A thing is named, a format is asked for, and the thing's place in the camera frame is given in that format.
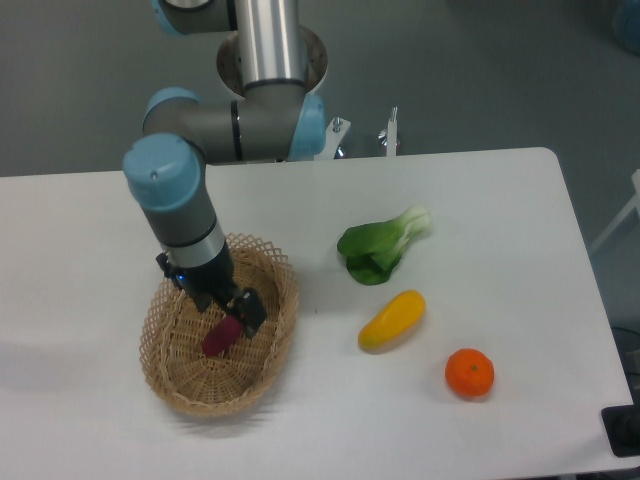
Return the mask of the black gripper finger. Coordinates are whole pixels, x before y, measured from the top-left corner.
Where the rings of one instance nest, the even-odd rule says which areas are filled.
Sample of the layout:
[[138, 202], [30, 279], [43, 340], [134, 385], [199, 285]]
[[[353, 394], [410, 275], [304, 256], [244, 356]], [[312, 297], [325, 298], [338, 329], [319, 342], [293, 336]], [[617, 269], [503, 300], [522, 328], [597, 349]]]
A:
[[248, 339], [252, 339], [258, 333], [260, 327], [267, 319], [267, 311], [258, 292], [253, 288], [236, 288], [228, 304], [228, 313], [242, 326]]

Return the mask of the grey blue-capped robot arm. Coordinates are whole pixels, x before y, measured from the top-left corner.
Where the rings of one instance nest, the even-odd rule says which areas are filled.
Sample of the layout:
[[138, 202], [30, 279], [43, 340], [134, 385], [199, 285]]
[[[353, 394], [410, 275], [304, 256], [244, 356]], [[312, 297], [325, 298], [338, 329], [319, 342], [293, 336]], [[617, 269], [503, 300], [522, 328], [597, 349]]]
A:
[[253, 336], [267, 313], [255, 290], [234, 282], [205, 170], [234, 161], [308, 159], [323, 150], [324, 104], [306, 87], [308, 54], [298, 5], [156, 1], [152, 8], [174, 35], [236, 33], [243, 93], [226, 105], [205, 105], [183, 88], [158, 91], [123, 171], [161, 245], [157, 261], [164, 275], [197, 309], [217, 305]]

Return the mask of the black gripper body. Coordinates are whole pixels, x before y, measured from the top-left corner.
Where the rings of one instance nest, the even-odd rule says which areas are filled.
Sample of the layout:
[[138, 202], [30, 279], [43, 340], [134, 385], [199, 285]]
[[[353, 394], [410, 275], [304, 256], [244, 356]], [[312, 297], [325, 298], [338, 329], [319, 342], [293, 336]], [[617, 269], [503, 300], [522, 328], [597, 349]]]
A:
[[156, 262], [164, 276], [193, 301], [199, 313], [215, 304], [226, 314], [242, 314], [242, 291], [233, 279], [234, 264], [227, 245], [195, 267], [171, 263], [167, 252], [157, 255]]

